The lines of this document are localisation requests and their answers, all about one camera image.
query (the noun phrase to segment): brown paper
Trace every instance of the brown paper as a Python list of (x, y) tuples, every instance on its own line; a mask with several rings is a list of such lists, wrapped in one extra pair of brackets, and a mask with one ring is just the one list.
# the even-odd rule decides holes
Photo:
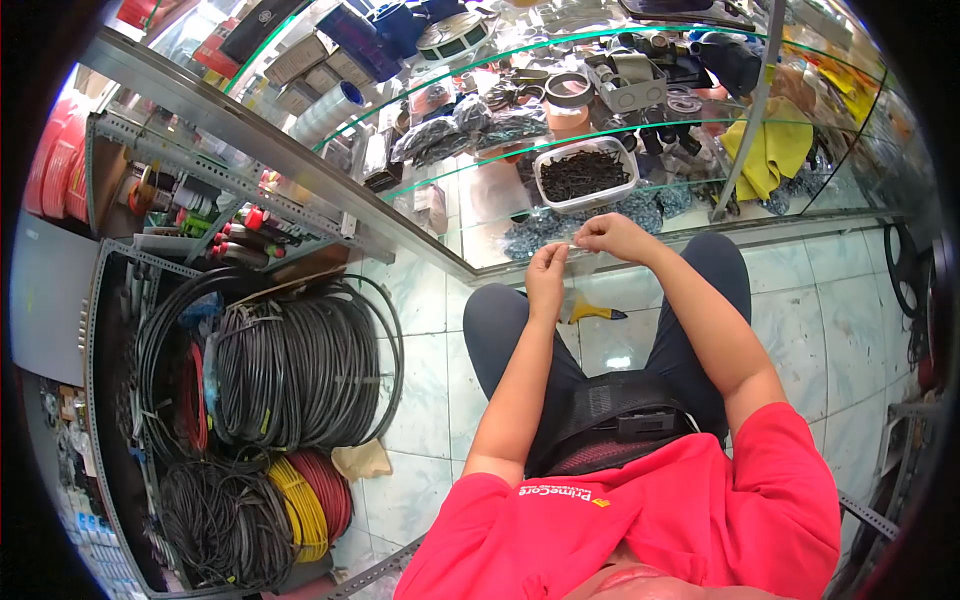
[(390, 459), (379, 440), (371, 440), (363, 445), (333, 448), (330, 453), (333, 466), (340, 474), (353, 483), (361, 477), (373, 479), (379, 475), (392, 475)]

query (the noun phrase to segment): black cable coil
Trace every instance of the black cable coil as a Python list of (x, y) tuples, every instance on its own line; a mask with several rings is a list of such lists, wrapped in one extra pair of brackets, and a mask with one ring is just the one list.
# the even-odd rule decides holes
[[(209, 271), (174, 290), (141, 328), (136, 340), (136, 382), (143, 409), (144, 432), (165, 464), (189, 456), (189, 452), (178, 443), (178, 437), (165, 424), (173, 419), (163, 417), (164, 412), (173, 415), (178, 403), (166, 402), (165, 398), (161, 403), (156, 402), (158, 392), (177, 389), (170, 387), (167, 377), (167, 373), (174, 371), (171, 361), (179, 364), (181, 360), (180, 355), (175, 357), (170, 351), (170, 328), (187, 306), (210, 292), (221, 292), (227, 300), (239, 300), (270, 285), (268, 278), (249, 269), (227, 267)], [(164, 378), (158, 376), (160, 373), (164, 373)]]
[(283, 496), (263, 473), (173, 465), (160, 484), (160, 521), (201, 587), (276, 590), (297, 557)]
[[(369, 284), (393, 318), (345, 279)], [(380, 362), (373, 314), (387, 332), (396, 380), (379, 424)], [(294, 451), (365, 444), (390, 425), (403, 387), (399, 319), (387, 293), (370, 279), (326, 279), (295, 300), (228, 307), (217, 341), (220, 397), (212, 418), (229, 444)]]

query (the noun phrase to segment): yellow cable coil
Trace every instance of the yellow cable coil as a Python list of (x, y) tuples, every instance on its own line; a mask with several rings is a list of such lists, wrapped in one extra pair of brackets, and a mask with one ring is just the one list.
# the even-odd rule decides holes
[(300, 547), (297, 562), (310, 563), (323, 558), (327, 548), (326, 516), (313, 489), (283, 457), (270, 466), (267, 475), (283, 494), (294, 545)]

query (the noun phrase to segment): red t-shirt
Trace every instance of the red t-shirt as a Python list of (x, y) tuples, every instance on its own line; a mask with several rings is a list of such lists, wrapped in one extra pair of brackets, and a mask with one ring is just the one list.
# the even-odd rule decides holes
[(840, 556), (840, 509), (806, 422), (769, 404), (733, 449), (731, 461), (694, 434), (623, 468), (513, 489), (489, 473), (463, 477), (394, 598), (563, 598), (621, 540), (692, 584), (820, 598)]

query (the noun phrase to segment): man's right hand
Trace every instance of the man's right hand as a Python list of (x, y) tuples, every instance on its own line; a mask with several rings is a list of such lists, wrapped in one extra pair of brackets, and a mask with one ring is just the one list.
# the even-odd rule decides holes
[(620, 260), (644, 266), (664, 245), (627, 217), (609, 213), (593, 217), (573, 236), (573, 243), (591, 252), (609, 252)]

